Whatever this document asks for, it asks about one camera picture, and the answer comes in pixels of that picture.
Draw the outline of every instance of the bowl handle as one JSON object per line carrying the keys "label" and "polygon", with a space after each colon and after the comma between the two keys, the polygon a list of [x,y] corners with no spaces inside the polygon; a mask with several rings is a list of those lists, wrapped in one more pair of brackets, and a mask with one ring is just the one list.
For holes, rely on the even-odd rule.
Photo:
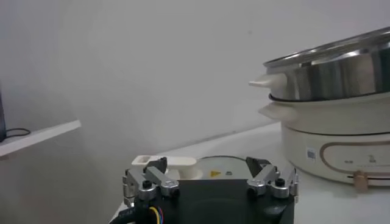
{"label": "bowl handle", "polygon": [[270,103],[258,110],[258,112],[268,118],[282,122],[291,122],[298,118],[296,109],[277,103]]}
{"label": "bowl handle", "polygon": [[250,86],[263,88],[283,88],[287,85],[287,77],[283,73],[262,75],[254,81],[249,82]]}

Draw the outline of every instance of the screw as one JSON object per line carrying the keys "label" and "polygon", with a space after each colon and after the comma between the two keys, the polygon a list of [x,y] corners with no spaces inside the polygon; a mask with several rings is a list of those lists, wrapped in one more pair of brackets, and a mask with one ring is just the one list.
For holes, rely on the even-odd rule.
{"label": "screw", "polygon": [[149,189],[152,187],[152,182],[150,180],[144,180],[142,182],[142,188],[143,189]]}
{"label": "screw", "polygon": [[277,180],[275,180],[275,185],[277,187],[284,187],[285,186],[285,181],[281,178],[278,178]]}

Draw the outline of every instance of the white wall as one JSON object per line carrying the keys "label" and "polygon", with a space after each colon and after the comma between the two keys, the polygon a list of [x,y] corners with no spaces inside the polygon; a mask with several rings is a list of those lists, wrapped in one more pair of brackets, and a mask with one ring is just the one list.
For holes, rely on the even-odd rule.
{"label": "white wall", "polygon": [[388,26],[385,0],[1,0],[9,127],[83,128],[0,162],[2,223],[105,223],[137,154],[264,124],[262,62]]}

